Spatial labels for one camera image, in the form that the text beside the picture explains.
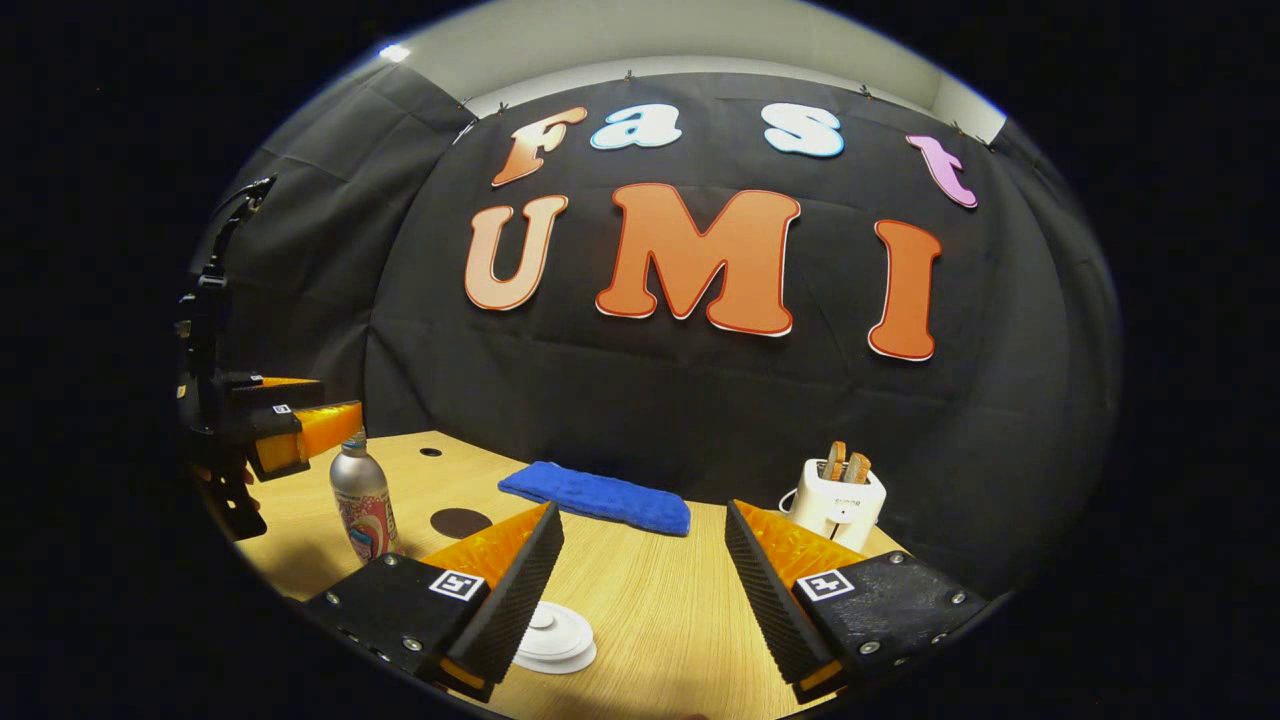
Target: bottle cap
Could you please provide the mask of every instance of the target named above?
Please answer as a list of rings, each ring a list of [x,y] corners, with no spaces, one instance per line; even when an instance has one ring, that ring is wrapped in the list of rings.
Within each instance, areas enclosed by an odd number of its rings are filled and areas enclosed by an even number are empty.
[[[591,625],[572,610],[539,602],[512,662],[536,673],[576,673],[595,660]]]
[[[360,430],[356,432],[356,434],[351,436],[351,438],[343,441],[342,443],[343,447],[349,447],[352,450],[362,448],[366,445],[367,445],[367,438],[365,437],[364,427],[361,427]]]

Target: blue towel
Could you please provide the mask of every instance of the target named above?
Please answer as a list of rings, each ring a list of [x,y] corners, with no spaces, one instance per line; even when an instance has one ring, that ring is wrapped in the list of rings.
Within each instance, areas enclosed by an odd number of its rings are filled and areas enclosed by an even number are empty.
[[[641,530],[689,534],[689,506],[673,495],[577,470],[554,462],[534,462],[498,483],[498,489],[534,502],[554,500],[573,515],[621,520]]]

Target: orange letter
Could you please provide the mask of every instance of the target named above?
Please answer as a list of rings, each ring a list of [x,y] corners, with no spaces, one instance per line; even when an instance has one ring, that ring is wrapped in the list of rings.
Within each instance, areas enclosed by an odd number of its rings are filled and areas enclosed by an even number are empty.
[[[493,259],[498,254],[498,236],[511,219],[512,209],[489,208],[471,219],[471,250],[467,252],[467,270],[463,284],[471,302],[485,310],[511,310],[521,306],[538,290],[547,263],[547,245],[552,238],[552,222],[568,208],[568,197],[549,195],[530,200],[525,205],[529,231],[525,233],[525,251],[520,268],[508,281],[493,277]]]
[[[622,238],[613,283],[595,299],[600,313],[652,315],[658,299],[645,290],[645,281],[653,260],[677,319],[694,311],[724,268],[721,296],[707,306],[713,325],[771,337],[791,331],[791,313],[782,306],[782,265],[787,228],[800,217],[799,202],[777,192],[744,190],[730,199],[707,232],[698,232],[669,184],[620,187],[613,202],[622,208]]]
[[[541,168],[543,159],[538,156],[538,149],[541,147],[547,152],[550,152],[559,147],[561,141],[564,140],[564,123],[576,124],[582,122],[585,117],[586,108],[573,108],[572,110],[564,110],[559,115],[552,115],[544,120],[527,124],[511,133],[516,145],[512,146],[511,155],[507,156],[507,165],[493,178],[493,186],[507,184],[513,179],[532,174],[534,170]]]
[[[902,360],[933,357],[929,336],[929,287],[933,259],[942,252],[938,238],[915,225],[879,220],[876,234],[888,250],[884,315],[867,333],[872,350]]]

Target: aluminum bottle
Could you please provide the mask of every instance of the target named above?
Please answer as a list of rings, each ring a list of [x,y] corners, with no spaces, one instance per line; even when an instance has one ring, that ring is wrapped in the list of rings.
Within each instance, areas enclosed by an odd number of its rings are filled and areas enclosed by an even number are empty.
[[[384,552],[399,552],[387,475],[369,455],[364,428],[342,443],[342,452],[329,466],[329,484],[343,529],[361,564]]]

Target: table surface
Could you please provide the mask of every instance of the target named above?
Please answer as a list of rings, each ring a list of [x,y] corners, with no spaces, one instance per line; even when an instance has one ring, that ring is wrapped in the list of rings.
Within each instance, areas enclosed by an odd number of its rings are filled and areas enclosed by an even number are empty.
[[[425,456],[426,447],[442,454]],[[306,473],[250,486],[269,530],[236,544],[282,594],[310,600],[360,568],[329,489],[338,452],[312,457]],[[369,454],[387,473],[410,557],[457,542],[431,528],[438,510],[467,507],[498,523],[535,505],[497,487],[526,464],[438,432],[372,438]],[[754,720],[818,705],[797,703],[773,664],[724,547],[724,506],[689,509],[684,538],[561,512],[564,546],[543,600],[581,614],[599,653],[570,675],[513,664],[484,706],[516,720]],[[863,553],[893,550],[902,548],[874,528]]]

